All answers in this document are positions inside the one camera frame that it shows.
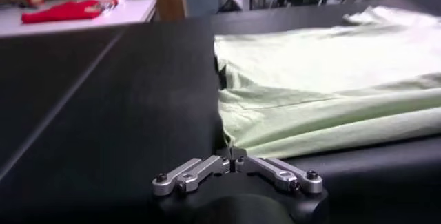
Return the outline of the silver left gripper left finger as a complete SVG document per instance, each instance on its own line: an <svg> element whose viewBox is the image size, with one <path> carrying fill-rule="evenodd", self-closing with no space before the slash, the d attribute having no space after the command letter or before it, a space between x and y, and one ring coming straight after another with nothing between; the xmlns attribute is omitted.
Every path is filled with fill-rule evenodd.
<svg viewBox="0 0 441 224"><path fill-rule="evenodd" d="M177 190L187 194L198 189L208 176L229 171L229 160L221 156L193 158L168 173L160 173L152 181L154 196L167 196Z"/></svg>

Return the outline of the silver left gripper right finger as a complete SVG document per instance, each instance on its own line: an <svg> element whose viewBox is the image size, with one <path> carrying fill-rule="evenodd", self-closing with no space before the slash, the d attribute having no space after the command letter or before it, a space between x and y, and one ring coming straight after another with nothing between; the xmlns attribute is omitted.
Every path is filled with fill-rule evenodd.
<svg viewBox="0 0 441 224"><path fill-rule="evenodd" d="M235 147L230 149L230 156L237 172L262 176L278 190L302 190L307 194L323 192L322 178L315 170L302 170L274 157L250 156L244 149Z"/></svg>

